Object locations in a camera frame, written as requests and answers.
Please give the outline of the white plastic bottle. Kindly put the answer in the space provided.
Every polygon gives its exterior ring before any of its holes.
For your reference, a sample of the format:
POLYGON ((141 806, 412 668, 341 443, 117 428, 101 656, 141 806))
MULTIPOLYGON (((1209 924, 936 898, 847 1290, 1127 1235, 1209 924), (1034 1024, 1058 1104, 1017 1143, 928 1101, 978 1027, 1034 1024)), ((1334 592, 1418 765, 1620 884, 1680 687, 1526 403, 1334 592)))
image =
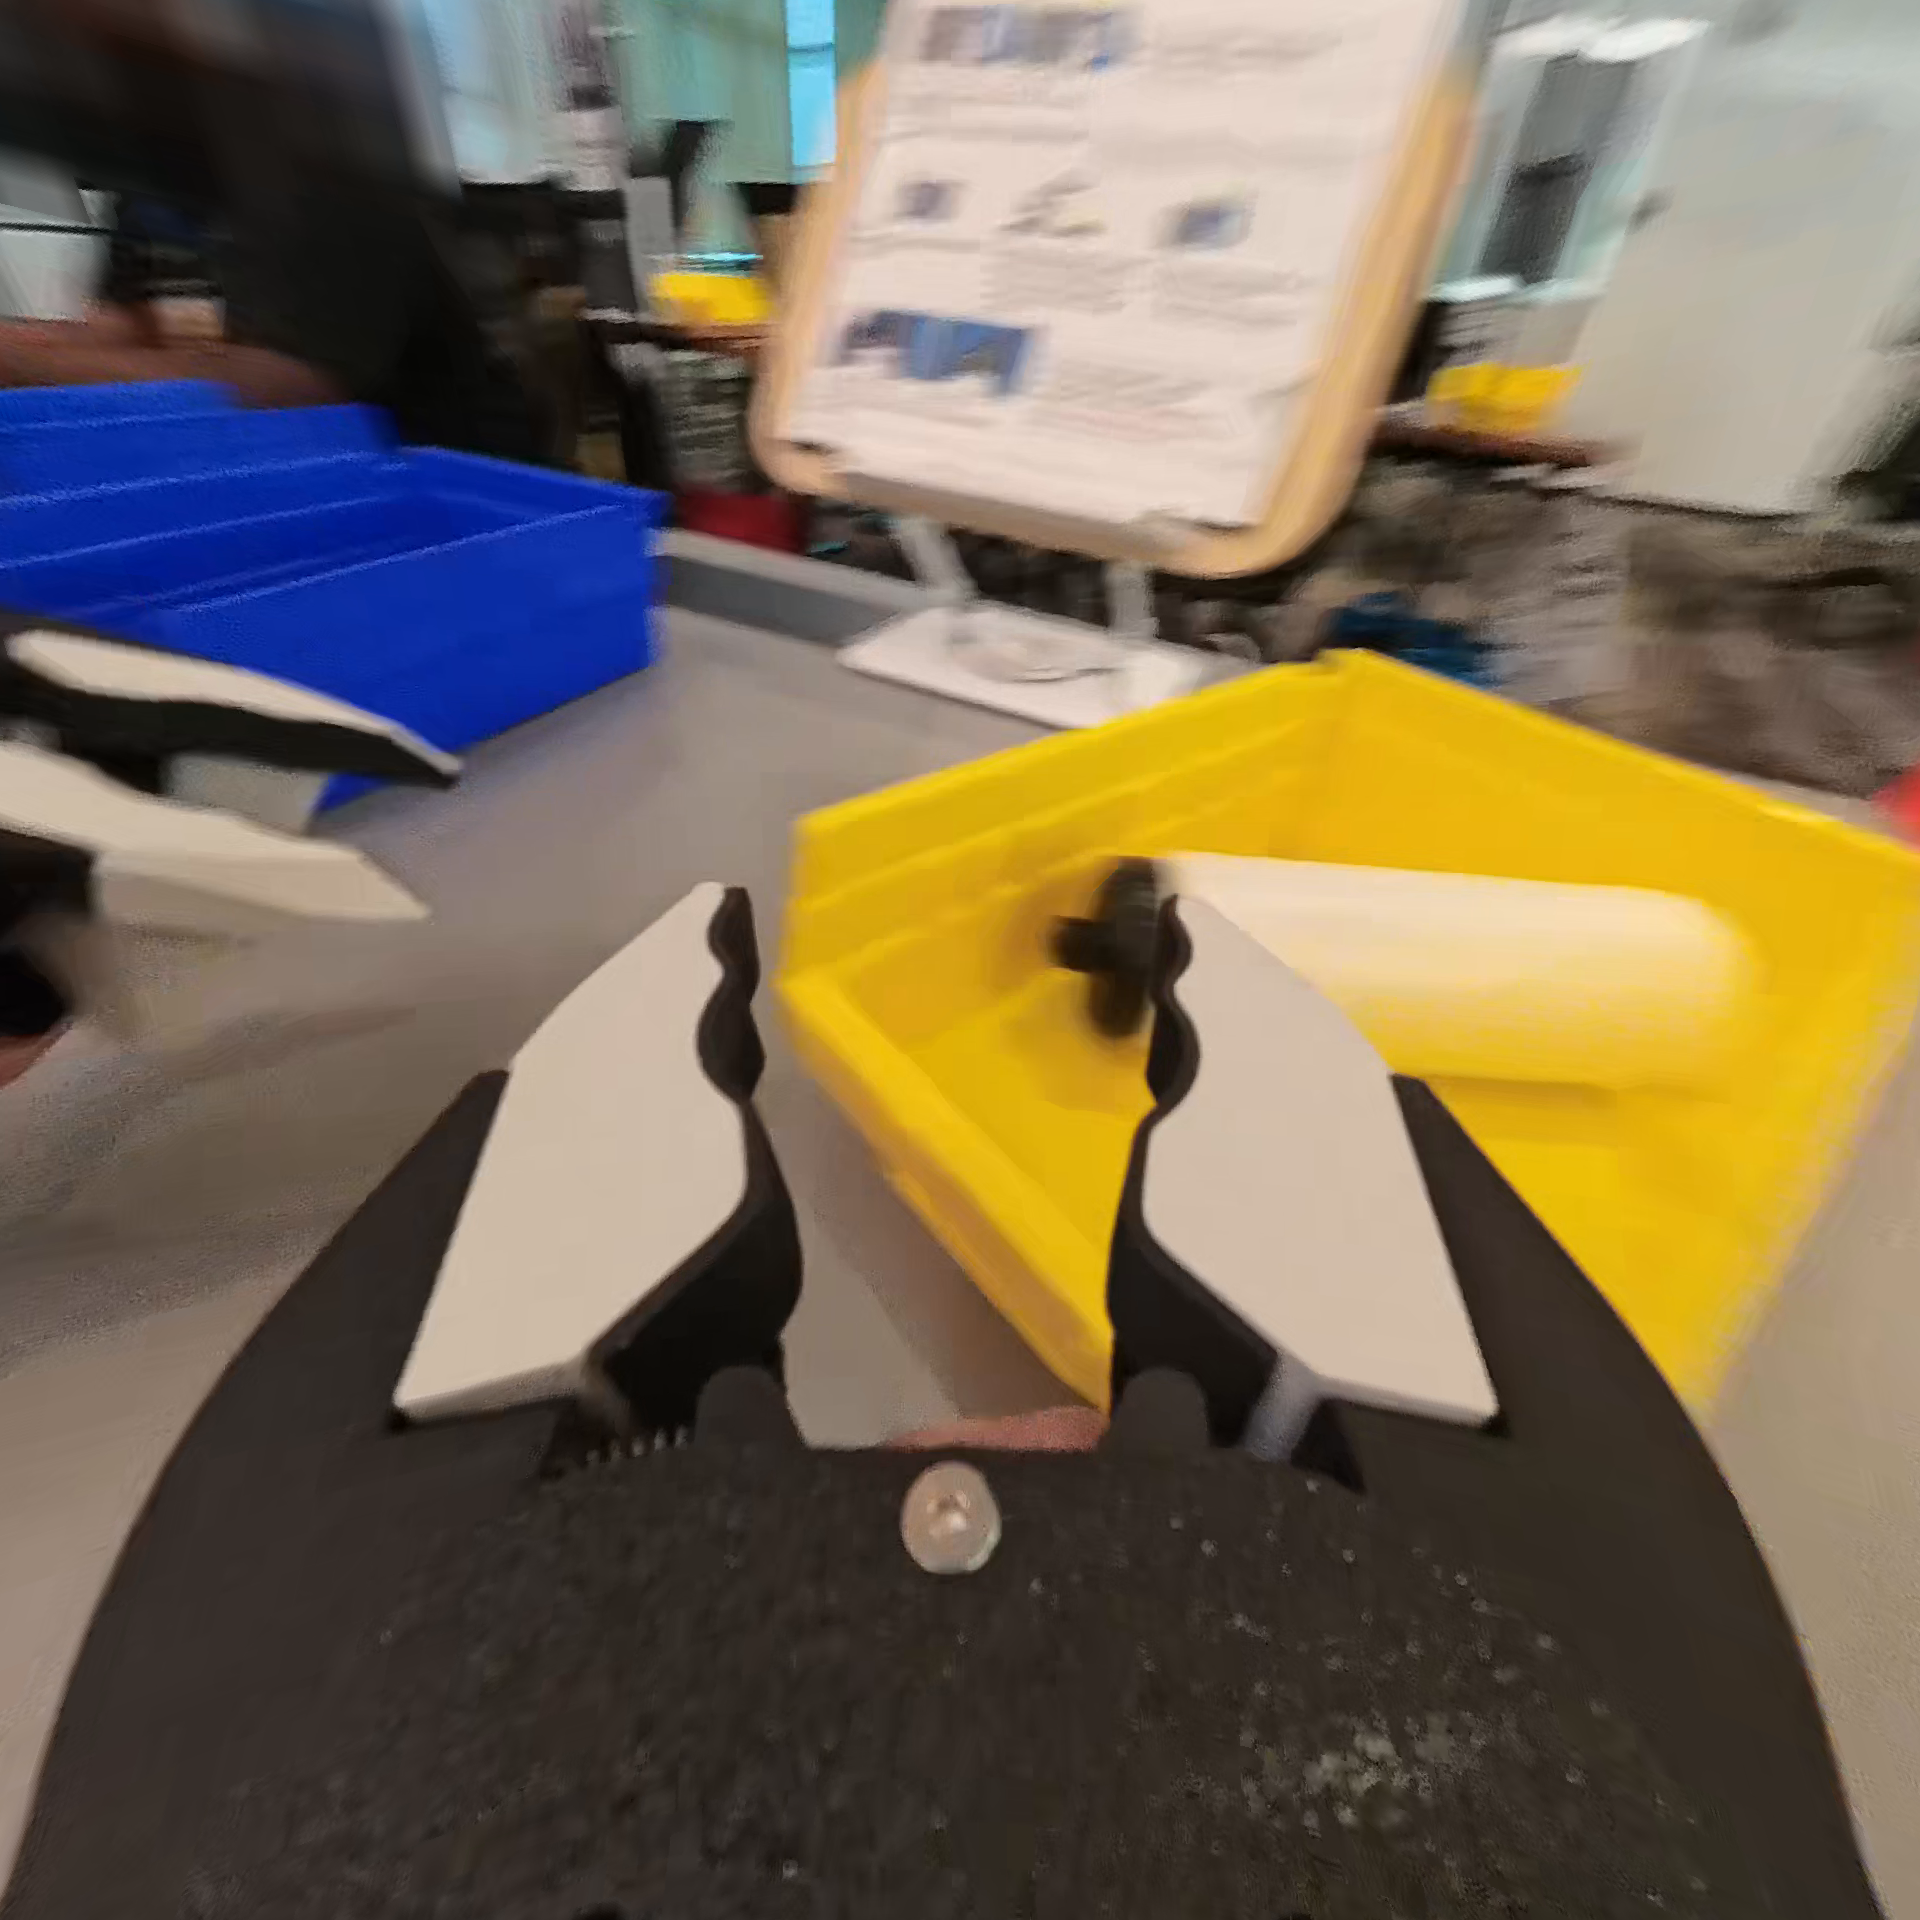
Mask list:
POLYGON ((1159 883, 1424 1080, 1717 1091, 1760 1019, 1751 942, 1687 895, 1209 852, 1168 854, 1159 883))

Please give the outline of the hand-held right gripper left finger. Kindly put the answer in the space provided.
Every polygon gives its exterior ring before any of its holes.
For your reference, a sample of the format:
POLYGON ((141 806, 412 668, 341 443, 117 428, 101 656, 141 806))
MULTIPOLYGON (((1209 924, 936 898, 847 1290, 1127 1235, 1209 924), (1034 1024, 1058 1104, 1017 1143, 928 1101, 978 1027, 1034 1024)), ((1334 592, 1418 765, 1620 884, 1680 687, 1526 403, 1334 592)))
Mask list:
POLYGON ((744 886, 702 879, 518 1045, 448 1229, 392 1410, 567 1408, 608 1437, 689 1432, 712 1381, 784 1396, 797 1212, 757 1093, 744 886))

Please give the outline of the black bottle lid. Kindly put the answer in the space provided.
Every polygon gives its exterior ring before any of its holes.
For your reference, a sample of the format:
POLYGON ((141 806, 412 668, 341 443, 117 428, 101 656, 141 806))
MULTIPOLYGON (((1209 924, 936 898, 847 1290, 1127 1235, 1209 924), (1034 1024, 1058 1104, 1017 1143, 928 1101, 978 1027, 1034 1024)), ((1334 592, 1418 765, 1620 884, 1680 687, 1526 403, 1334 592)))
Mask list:
POLYGON ((1129 1040, 1154 1016, 1185 959, 1174 874, 1165 860, 1127 854, 1100 879, 1089 904, 1046 930, 1046 959, 1085 982, 1092 1031, 1129 1040))

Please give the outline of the blue plastic bin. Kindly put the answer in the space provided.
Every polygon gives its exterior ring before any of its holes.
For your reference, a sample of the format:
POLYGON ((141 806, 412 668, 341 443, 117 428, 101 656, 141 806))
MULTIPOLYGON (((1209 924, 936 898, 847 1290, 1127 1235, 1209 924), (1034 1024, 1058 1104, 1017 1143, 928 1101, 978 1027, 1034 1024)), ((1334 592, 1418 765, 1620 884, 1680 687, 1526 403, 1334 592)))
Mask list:
POLYGON ((665 495, 207 381, 5 390, 5 635, 313 687, 458 759, 653 660, 665 495))

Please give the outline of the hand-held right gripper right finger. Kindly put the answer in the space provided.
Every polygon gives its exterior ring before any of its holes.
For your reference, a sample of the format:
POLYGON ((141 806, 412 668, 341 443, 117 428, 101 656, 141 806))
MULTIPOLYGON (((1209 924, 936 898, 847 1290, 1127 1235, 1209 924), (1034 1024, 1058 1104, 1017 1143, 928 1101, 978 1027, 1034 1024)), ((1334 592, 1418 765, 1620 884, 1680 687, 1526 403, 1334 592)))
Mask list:
POLYGON ((1214 1445, 1293 1455, 1327 1406, 1482 1431, 1496 1388, 1384 1058, 1212 903, 1170 895, 1119 1181, 1111 1406, 1182 1375, 1214 1445))

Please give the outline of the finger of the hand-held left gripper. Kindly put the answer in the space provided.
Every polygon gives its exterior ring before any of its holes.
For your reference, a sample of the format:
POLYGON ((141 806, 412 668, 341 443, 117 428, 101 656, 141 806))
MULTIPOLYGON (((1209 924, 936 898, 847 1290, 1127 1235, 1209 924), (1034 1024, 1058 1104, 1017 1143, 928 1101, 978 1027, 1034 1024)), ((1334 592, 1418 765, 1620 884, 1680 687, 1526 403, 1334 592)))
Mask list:
POLYGON ((337 781, 446 791, 463 767, 313 687, 61 627, 5 635, 1 739, 277 832, 304 832, 337 781))
POLYGON ((79 759, 1 749, 1 827, 77 852, 95 918, 207 939, 253 939, 297 920, 413 924, 424 904, 356 847, 160 800, 79 759))

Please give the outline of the yellow plastic bin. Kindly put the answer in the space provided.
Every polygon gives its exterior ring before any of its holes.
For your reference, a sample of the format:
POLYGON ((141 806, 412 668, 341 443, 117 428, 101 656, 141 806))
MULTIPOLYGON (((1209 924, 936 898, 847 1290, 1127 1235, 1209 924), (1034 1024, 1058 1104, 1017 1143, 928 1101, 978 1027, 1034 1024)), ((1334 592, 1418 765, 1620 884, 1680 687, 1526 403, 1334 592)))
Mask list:
POLYGON ((1378 656, 1268 668, 801 815, 775 990, 804 1068, 1025 1348, 1104 1402, 1145 1045, 1092 1038, 1044 924, 1112 856, 1207 851, 1612 883, 1760 962, 1706 1095, 1415 1072, 1706 1410, 1914 1014, 1914 852, 1378 656))

